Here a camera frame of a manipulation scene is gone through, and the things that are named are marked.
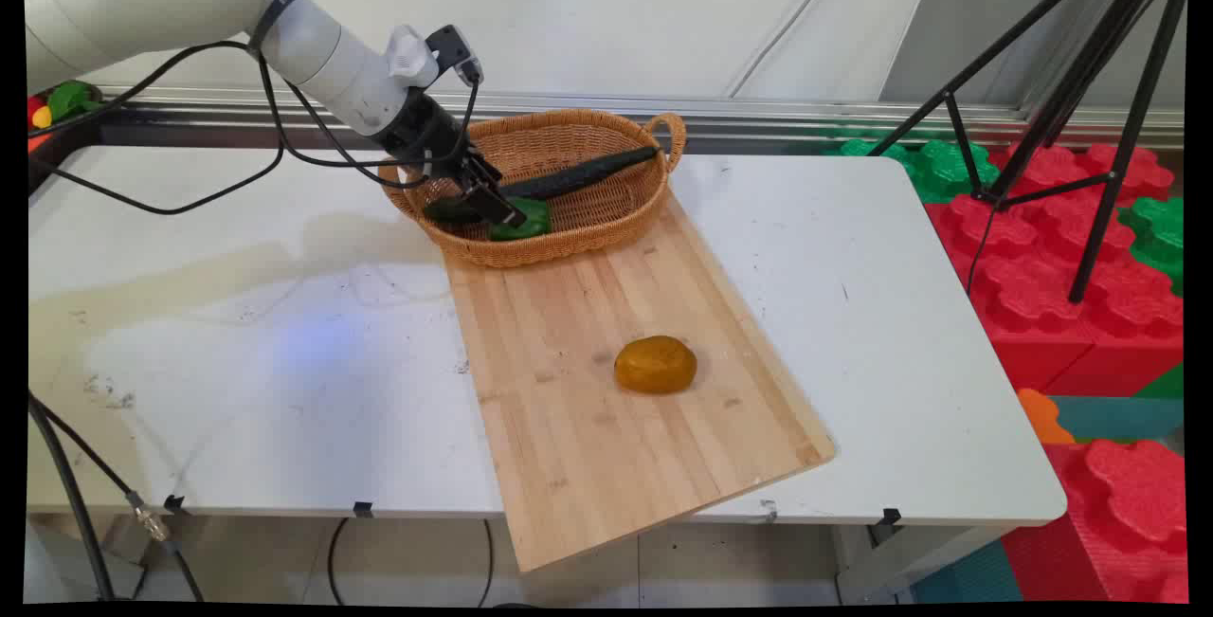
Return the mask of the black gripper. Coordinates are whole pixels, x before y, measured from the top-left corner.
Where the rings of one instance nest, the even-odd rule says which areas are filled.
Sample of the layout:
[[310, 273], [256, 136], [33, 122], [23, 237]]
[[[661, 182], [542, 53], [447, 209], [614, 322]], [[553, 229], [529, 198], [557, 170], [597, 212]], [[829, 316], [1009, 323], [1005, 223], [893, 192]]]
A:
[[480, 91], [473, 88], [462, 119], [456, 119], [422, 88], [408, 90], [402, 112], [372, 139], [395, 165], [420, 171], [417, 179], [402, 182], [386, 172], [372, 179], [394, 190], [412, 190], [432, 179], [452, 179], [472, 223], [523, 225], [526, 215], [499, 190], [503, 175], [482, 156], [471, 138], [471, 116]]

